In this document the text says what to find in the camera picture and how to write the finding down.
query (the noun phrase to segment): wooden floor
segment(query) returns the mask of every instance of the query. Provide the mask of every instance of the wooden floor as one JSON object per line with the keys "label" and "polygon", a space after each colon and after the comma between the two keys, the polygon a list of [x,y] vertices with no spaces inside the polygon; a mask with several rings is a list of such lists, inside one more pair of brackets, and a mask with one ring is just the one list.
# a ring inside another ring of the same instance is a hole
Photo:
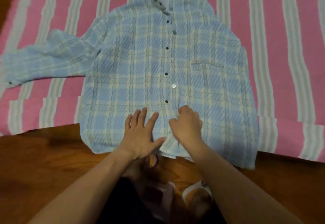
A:
{"label": "wooden floor", "polygon": [[[9,4],[0,0],[0,28]],[[82,143],[78,124],[1,137],[0,223],[26,223],[104,157]],[[256,170],[241,171],[305,223],[325,223],[325,164],[259,152]],[[175,183],[172,222],[189,223],[181,192],[201,179],[195,165],[163,158],[151,176]]]}

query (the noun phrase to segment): striped bed sheet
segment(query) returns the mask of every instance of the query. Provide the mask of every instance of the striped bed sheet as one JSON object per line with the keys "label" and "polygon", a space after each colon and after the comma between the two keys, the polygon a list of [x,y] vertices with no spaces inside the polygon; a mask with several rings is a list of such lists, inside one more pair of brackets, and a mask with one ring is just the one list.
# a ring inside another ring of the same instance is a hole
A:
{"label": "striped bed sheet", "polygon": [[[129,1],[13,0],[0,55],[42,44],[52,29],[80,37],[96,16]],[[259,150],[325,162],[325,0],[208,1],[246,48]],[[0,85],[0,135],[78,123],[83,79]]]}

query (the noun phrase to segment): person's left arm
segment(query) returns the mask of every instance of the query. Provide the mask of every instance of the person's left arm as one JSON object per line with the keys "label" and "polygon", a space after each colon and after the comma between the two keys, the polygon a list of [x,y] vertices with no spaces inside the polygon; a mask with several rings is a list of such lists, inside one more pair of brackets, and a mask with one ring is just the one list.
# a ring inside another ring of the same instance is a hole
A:
{"label": "person's left arm", "polygon": [[95,223],[128,165],[151,154],[166,139],[151,141],[158,113],[154,113],[144,126],[146,114],[147,109],[143,108],[142,111],[137,110],[134,115],[128,116],[124,138],[119,147],[59,194],[29,223]]}

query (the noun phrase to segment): hand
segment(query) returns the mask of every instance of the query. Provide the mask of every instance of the hand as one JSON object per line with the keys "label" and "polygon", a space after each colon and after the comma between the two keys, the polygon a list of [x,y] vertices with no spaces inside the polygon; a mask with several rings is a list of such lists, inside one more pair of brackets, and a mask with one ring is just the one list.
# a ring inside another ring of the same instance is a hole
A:
{"label": "hand", "polygon": [[125,121],[124,137],[117,148],[119,151],[130,153],[133,160],[149,156],[154,149],[162,146],[166,137],[161,137],[152,142],[152,130],[158,118],[154,113],[144,126],[147,108],[137,110],[134,115],[129,115]]}
{"label": "hand", "polygon": [[170,119],[169,126],[174,137],[188,150],[191,143],[202,142],[202,121],[199,114],[187,105],[180,107],[178,112],[178,119]]}

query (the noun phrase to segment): plaid pattern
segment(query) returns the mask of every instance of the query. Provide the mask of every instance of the plaid pattern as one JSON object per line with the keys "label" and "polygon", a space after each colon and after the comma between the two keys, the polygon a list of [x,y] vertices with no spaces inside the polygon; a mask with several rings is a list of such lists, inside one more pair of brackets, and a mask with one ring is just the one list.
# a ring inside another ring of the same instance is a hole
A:
{"label": "plaid pattern", "polygon": [[80,131],[95,153],[116,148],[126,117],[148,107],[147,120],[160,114],[153,138],[167,137],[160,150],[189,157],[168,125],[187,104],[212,149],[254,168],[258,125],[245,49],[207,0],[166,1],[169,15],[153,0],[135,0],[96,18],[82,38],[55,30],[47,45],[3,56],[7,86],[86,75]]}

